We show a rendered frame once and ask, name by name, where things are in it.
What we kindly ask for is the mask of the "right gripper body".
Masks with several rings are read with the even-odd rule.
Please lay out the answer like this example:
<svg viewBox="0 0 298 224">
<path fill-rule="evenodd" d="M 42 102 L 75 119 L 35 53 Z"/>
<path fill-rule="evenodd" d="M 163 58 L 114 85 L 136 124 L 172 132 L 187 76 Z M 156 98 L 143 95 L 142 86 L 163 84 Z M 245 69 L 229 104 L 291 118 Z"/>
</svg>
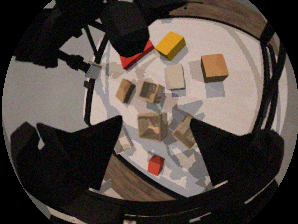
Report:
<svg viewBox="0 0 298 224">
<path fill-rule="evenodd" d="M 145 18 L 142 18 L 140 8 L 134 2 L 106 0 L 104 3 L 104 0 L 96 0 L 81 10 L 65 16 L 63 20 L 59 19 L 53 23 L 52 18 L 57 11 L 59 7 L 55 10 L 52 8 L 52 14 L 45 22 L 45 27 L 49 34 L 60 41 L 67 41 L 72 36 L 80 37 L 82 28 L 98 18 L 108 35 L 110 44 L 122 57 L 132 57 L 144 52 L 150 37 L 148 24 Z"/>
</svg>

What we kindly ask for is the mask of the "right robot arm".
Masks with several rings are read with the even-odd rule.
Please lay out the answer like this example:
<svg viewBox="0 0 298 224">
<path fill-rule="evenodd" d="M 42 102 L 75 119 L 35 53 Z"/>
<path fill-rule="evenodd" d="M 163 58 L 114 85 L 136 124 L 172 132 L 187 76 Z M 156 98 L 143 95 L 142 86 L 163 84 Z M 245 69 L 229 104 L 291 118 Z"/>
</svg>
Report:
<svg viewBox="0 0 298 224">
<path fill-rule="evenodd" d="M 59 11 L 57 11 L 56 15 L 53 16 L 53 23 L 56 23 L 59 19 L 63 20 L 65 16 L 81 10 L 81 8 L 88 6 L 90 3 L 96 2 L 96 0 L 55 0 L 55 2 L 56 4 L 53 6 L 53 10 L 59 7 Z M 43 12 L 40 12 L 39 15 L 41 14 L 43 14 Z M 76 71 L 78 71 L 78 69 L 81 69 L 81 71 L 84 69 L 85 73 L 88 72 L 90 64 L 82 61 L 84 60 L 84 57 L 80 55 L 72 56 L 60 51 L 60 48 L 63 47 L 63 44 L 67 43 L 68 40 L 60 41 L 49 34 L 47 27 L 45 27 L 45 22 L 47 22 L 49 15 L 43 14 L 40 19 L 39 15 L 33 19 L 33 22 L 29 24 L 27 31 L 24 32 L 23 36 L 21 36 L 19 44 L 17 44 L 15 52 L 13 52 L 13 56 L 16 56 L 17 52 L 20 52 L 20 55 L 16 56 L 15 60 L 41 65 L 41 67 L 45 68 L 56 68 L 57 65 L 59 65 L 57 64 L 57 59 L 60 59 L 67 61 L 69 68 L 76 68 Z M 39 26 L 37 26 L 37 24 L 39 24 Z M 21 41 L 23 41 L 23 43 L 21 43 Z M 25 45 L 25 43 L 27 43 L 27 45 Z M 25 59 L 23 56 L 28 57 L 28 59 Z"/>
</svg>

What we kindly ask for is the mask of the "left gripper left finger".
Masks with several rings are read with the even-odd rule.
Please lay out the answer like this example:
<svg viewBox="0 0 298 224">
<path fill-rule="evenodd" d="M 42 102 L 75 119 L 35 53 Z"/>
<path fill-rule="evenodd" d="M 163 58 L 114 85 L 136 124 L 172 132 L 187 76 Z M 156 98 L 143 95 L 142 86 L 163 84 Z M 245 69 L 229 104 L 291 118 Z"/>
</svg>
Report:
<svg viewBox="0 0 298 224">
<path fill-rule="evenodd" d="M 89 188 L 100 190 L 114 145 L 120 136 L 121 115 L 72 133 L 41 123 L 36 123 L 36 127 L 44 144 L 63 153 L 90 185 Z"/>
</svg>

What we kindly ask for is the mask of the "yellow rectangular block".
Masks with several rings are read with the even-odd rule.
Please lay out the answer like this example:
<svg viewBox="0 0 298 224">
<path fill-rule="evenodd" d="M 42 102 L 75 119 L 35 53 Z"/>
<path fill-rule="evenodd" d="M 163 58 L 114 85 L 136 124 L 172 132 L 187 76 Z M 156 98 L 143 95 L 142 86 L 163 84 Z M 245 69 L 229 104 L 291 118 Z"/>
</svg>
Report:
<svg viewBox="0 0 298 224">
<path fill-rule="evenodd" d="M 174 32 L 170 31 L 169 34 L 166 35 L 154 48 L 157 49 L 157 52 L 160 53 L 160 55 L 172 61 L 173 57 L 176 56 L 185 45 L 184 36 L 174 34 Z"/>
</svg>

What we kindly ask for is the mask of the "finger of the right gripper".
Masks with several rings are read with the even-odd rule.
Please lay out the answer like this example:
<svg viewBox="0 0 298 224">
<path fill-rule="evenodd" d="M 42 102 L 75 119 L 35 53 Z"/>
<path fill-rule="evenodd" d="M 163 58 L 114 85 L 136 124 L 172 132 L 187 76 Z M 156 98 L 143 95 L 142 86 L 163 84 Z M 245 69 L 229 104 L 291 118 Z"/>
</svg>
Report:
<svg viewBox="0 0 298 224">
<path fill-rule="evenodd" d="M 133 0 L 133 2 L 140 8 L 148 27 L 161 16 L 177 10 L 177 8 L 184 7 L 186 4 L 186 0 Z M 150 15 L 152 15 L 152 18 L 150 18 Z"/>
</svg>

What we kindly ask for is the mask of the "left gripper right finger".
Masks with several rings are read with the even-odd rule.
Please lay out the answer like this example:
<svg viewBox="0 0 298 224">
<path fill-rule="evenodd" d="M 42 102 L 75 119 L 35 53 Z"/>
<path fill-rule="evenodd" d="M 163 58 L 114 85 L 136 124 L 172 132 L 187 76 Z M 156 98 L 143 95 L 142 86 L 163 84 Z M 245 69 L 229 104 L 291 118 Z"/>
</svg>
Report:
<svg viewBox="0 0 298 224">
<path fill-rule="evenodd" d="M 237 167 L 251 145 L 262 140 L 266 131 L 266 129 L 259 129 L 259 131 L 238 136 L 197 119 L 190 120 L 190 129 L 205 161 L 213 186 L 226 181 L 226 176 Z"/>
</svg>

